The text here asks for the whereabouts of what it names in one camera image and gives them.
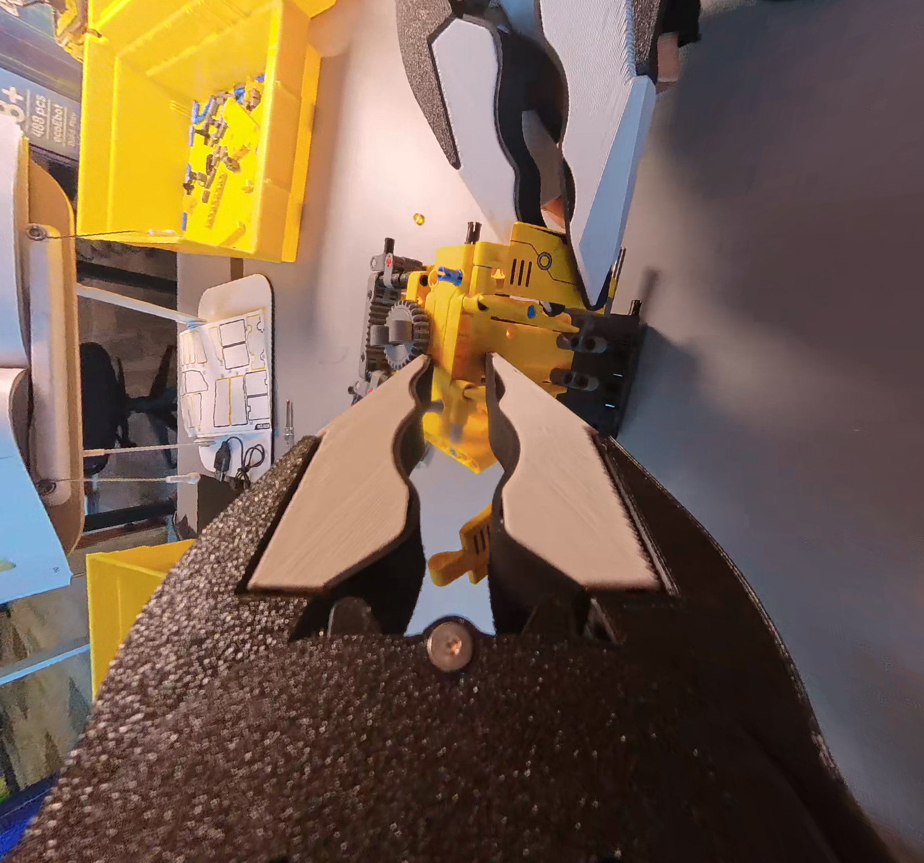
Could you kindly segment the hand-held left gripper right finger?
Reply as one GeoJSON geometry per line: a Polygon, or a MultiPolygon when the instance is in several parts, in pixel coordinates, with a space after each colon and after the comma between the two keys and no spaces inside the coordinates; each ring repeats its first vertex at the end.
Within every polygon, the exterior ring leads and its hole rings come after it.
{"type": "Polygon", "coordinates": [[[512,559],[553,570],[585,591],[659,591],[662,578],[604,461],[596,431],[498,353],[486,358],[496,488],[491,568],[512,559]]]}

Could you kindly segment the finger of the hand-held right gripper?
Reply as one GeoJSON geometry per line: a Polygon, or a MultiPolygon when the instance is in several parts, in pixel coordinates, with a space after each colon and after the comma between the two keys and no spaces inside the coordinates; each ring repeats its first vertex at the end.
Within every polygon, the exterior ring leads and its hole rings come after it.
{"type": "Polygon", "coordinates": [[[622,244],[655,89],[637,72],[632,0],[538,0],[538,14],[564,75],[559,147],[572,181],[567,234],[594,306],[622,244]]]}
{"type": "Polygon", "coordinates": [[[455,165],[494,231],[541,226],[540,172],[526,143],[525,46],[481,18],[454,18],[431,44],[455,165]]]}

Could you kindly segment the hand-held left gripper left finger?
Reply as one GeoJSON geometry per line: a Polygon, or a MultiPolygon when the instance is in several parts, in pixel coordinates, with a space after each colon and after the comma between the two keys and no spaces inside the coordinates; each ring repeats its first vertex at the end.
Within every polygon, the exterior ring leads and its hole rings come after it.
{"type": "Polygon", "coordinates": [[[248,592],[328,592],[420,526],[432,361],[422,355],[330,421],[246,580],[248,592]]]}

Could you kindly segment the yellow toy robot model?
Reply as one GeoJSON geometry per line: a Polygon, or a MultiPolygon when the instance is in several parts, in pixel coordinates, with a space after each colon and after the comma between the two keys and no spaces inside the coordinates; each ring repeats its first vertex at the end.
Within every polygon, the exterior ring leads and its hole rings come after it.
{"type": "Polygon", "coordinates": [[[510,362],[602,437],[616,438],[635,382],[642,303],[611,311],[625,251],[618,252],[603,305],[587,306],[563,235],[515,223],[508,243],[484,241],[468,224],[463,244],[432,264],[395,254],[392,239],[371,257],[356,404],[418,357],[433,363],[436,411],[427,443],[473,473],[494,464],[486,359],[510,362]]]}

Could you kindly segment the yellow curved panel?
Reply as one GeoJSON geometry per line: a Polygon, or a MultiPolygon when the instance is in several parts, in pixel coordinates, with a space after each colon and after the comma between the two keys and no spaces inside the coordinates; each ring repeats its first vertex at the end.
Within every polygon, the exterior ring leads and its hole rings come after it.
{"type": "Polygon", "coordinates": [[[478,584],[488,575],[491,546],[491,505],[465,523],[459,530],[459,547],[429,557],[427,568],[437,587],[445,587],[467,576],[478,584]]]}

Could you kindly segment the sticker sheet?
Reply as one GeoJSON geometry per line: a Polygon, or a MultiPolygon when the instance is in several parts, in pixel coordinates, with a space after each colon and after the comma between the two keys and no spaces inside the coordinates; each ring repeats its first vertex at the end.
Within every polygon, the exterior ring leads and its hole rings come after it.
{"type": "Polygon", "coordinates": [[[179,409],[188,436],[271,429],[271,352],[262,310],[179,333],[179,409]]]}

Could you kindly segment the white book stand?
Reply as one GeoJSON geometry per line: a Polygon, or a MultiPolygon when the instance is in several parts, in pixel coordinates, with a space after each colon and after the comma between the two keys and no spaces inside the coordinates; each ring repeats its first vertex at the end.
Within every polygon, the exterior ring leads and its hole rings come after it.
{"type": "Polygon", "coordinates": [[[18,185],[17,196],[23,209],[18,223],[18,288],[29,368],[28,386],[17,391],[13,403],[14,426],[29,476],[67,557],[83,531],[83,461],[108,452],[83,448],[77,298],[173,319],[181,331],[263,311],[271,352],[271,429],[235,431],[214,440],[190,438],[205,468],[214,464],[222,443],[228,442],[233,449],[227,470],[231,481],[248,487],[272,463],[272,291],[261,275],[227,282],[204,292],[198,312],[188,315],[79,284],[70,203],[55,180],[30,159],[24,139],[28,158],[26,180],[18,185]]]}

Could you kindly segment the heap of grey blue pieces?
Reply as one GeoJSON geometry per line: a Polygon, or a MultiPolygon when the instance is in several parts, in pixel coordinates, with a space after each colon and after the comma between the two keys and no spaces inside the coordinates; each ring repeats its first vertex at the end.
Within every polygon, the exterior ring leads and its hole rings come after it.
{"type": "Polygon", "coordinates": [[[192,104],[181,229],[193,240],[235,246],[248,234],[263,92],[259,74],[192,104]]]}

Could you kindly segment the black office chair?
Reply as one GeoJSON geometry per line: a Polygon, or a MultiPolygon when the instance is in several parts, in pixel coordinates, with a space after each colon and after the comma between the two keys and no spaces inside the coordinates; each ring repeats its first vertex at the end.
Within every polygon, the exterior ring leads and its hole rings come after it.
{"type": "Polygon", "coordinates": [[[83,448],[111,449],[133,446],[128,420],[145,415],[158,444],[167,444],[177,432],[177,388],[171,384],[176,345],[167,347],[147,395],[131,396],[126,389],[122,362],[100,344],[79,347],[83,448]]]}

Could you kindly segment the open instruction booklet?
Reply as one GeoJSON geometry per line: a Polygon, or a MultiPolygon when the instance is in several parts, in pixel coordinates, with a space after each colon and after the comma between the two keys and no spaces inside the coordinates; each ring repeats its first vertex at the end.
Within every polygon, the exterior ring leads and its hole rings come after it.
{"type": "Polygon", "coordinates": [[[28,148],[17,121],[1,118],[1,557],[2,603],[66,586],[64,549],[20,452],[14,400],[28,386],[18,277],[18,185],[26,180],[28,148]]]}

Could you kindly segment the blue toy kit box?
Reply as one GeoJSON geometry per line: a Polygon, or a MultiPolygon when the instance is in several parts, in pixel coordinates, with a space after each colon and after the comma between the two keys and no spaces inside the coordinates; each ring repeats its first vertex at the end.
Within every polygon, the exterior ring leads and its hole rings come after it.
{"type": "Polygon", "coordinates": [[[88,0],[1,0],[1,109],[64,164],[79,150],[88,0]]]}

